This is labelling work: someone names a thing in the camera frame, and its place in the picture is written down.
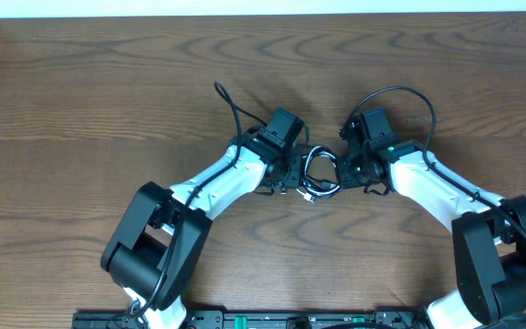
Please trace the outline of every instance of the wooden tabletop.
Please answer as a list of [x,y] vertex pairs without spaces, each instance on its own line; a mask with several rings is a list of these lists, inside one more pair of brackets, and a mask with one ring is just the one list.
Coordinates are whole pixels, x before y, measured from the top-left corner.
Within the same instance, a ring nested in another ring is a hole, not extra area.
[[[0,20],[0,328],[66,328],[77,310],[128,304],[100,254],[137,188],[182,182],[225,151],[235,125],[214,80],[266,120],[294,112],[338,154],[356,102],[415,88],[437,108],[445,165],[526,195],[526,14]],[[418,98],[376,106],[423,141]],[[408,198],[248,195],[216,220],[184,299],[418,306],[455,279],[450,233]]]

